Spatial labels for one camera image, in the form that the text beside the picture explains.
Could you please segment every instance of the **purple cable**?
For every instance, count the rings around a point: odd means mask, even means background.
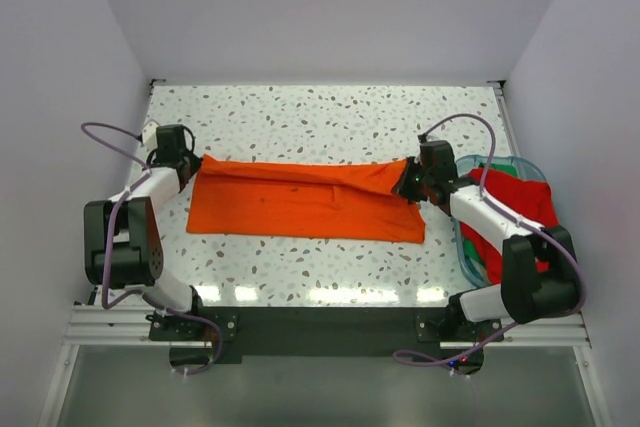
[[[456,118],[459,118],[459,117],[468,117],[468,118],[477,120],[478,122],[481,122],[489,130],[489,136],[491,137],[491,147],[489,149],[489,155],[487,157],[487,162],[485,163],[484,169],[482,171],[482,175],[480,176],[480,185],[479,185],[480,197],[482,198],[482,200],[487,205],[489,205],[496,212],[498,212],[499,214],[503,215],[504,217],[506,217],[507,219],[511,220],[512,222],[516,222],[517,223],[518,222],[517,218],[515,218],[510,213],[508,213],[507,211],[502,209],[495,202],[493,202],[491,200],[490,196],[483,195],[483,193],[484,193],[484,184],[485,184],[485,182],[487,180],[487,174],[489,173],[489,168],[491,166],[491,161],[493,160],[493,155],[494,155],[494,153],[496,151],[496,134],[495,134],[493,128],[491,127],[491,124],[489,124],[489,122],[487,122],[482,117],[479,117],[479,116],[477,116],[475,114],[467,114],[467,113],[454,114],[454,115],[450,115],[449,117],[445,117],[440,122],[438,122],[435,125],[433,125],[429,130],[427,130],[424,133],[424,135],[425,136],[429,135],[431,132],[433,132],[435,129],[440,127],[445,122],[448,122],[450,120],[453,120],[453,119],[456,119]],[[576,272],[576,275],[578,277],[578,282],[580,284],[580,297],[578,299],[578,303],[575,305],[575,307],[573,309],[569,310],[568,312],[565,312],[565,313],[561,314],[559,317],[572,315],[572,314],[575,314],[576,312],[580,311],[580,309],[582,308],[582,306],[584,305],[584,302],[586,300],[587,289],[586,289],[586,285],[585,285],[585,280],[584,280],[584,275],[582,273],[582,269],[580,268],[580,265],[578,265],[578,262],[576,261],[576,259],[569,253],[569,251],[567,249],[565,249],[560,243],[558,243],[554,238],[552,238],[548,234],[542,232],[541,230],[537,229],[536,227],[533,227],[533,226],[531,226],[531,225],[529,225],[529,224],[527,224],[525,222],[520,223],[520,226],[523,227],[524,229],[528,230],[529,232],[532,232],[532,233],[540,236],[546,242],[548,242],[549,244],[553,245],[556,249],[558,249],[560,251],[560,253],[562,253],[562,255],[564,255],[566,257],[566,259],[569,261],[569,263],[571,264],[571,266],[573,267],[573,269]],[[430,355],[427,355],[427,354],[425,354],[423,352],[418,352],[417,350],[396,350],[393,353],[393,358],[397,362],[399,362],[401,364],[412,365],[414,367],[439,367],[439,366],[445,366],[445,365],[448,365],[449,362],[455,362],[456,360],[459,360],[462,357],[466,357],[466,356],[468,356],[468,355],[480,350],[485,345],[487,345],[489,342],[492,342],[493,340],[497,339],[501,335],[504,335],[509,330],[513,329],[516,325],[518,325],[517,322],[512,322],[512,323],[506,325],[505,327],[501,328],[500,330],[497,330],[497,331],[493,332],[491,335],[489,335],[482,342],[474,345],[473,347],[465,350],[464,352],[462,352],[462,353],[460,353],[458,355],[454,355],[454,356],[449,357],[447,359],[436,359],[436,358],[431,357]],[[405,358],[403,356],[420,357],[420,358],[428,360],[429,362],[415,362],[415,361],[413,361],[411,359],[407,359],[407,358]]]
[[[128,159],[133,160],[134,162],[136,162],[137,164],[141,165],[144,168],[144,174],[138,180],[136,180],[131,185],[131,187],[129,187],[122,193],[120,198],[114,204],[113,209],[111,209],[111,213],[109,214],[109,223],[107,227],[107,245],[105,248],[104,269],[102,273],[102,296],[101,296],[102,307],[108,310],[118,305],[120,302],[122,302],[124,299],[126,299],[130,295],[142,294],[142,291],[140,290],[130,290],[120,295],[119,297],[115,298],[113,302],[109,303],[109,286],[111,285],[111,257],[113,255],[113,238],[115,236],[116,218],[118,216],[118,211],[120,210],[120,207],[122,206],[124,201],[127,199],[127,197],[129,197],[130,193],[136,190],[144,181],[146,181],[149,177],[151,177],[151,169],[144,161],[142,161],[135,155],[129,154],[125,150],[120,149],[119,147],[116,147],[115,145],[107,142],[106,140],[101,139],[97,135],[91,133],[87,129],[87,127],[102,127],[106,129],[111,129],[111,130],[115,130],[117,132],[126,134],[130,137],[133,137],[136,140],[140,140],[139,136],[135,135],[134,133],[129,132],[120,127],[116,127],[114,125],[104,124],[101,122],[85,122],[80,127],[82,128],[82,131],[87,136],[89,136],[89,138],[91,138],[92,140],[95,140],[99,144],[107,147],[108,149],[111,149],[114,152],[117,152],[127,157]],[[183,312],[178,312],[177,310],[174,310],[174,309],[165,309],[164,306],[155,303],[153,300],[149,299],[145,295],[143,295],[142,298],[155,309],[166,310],[171,315],[175,315],[176,317],[181,317],[185,320],[201,322],[211,327],[216,332],[216,335],[218,337],[218,348],[216,349],[213,359],[206,365],[203,365],[201,367],[198,367],[190,371],[185,371],[185,375],[194,375],[194,374],[199,374],[200,372],[204,372],[220,358],[220,355],[222,355],[222,331],[220,330],[220,327],[218,327],[214,322],[210,321],[209,319],[205,319],[204,317],[197,317],[195,315],[185,314]]]

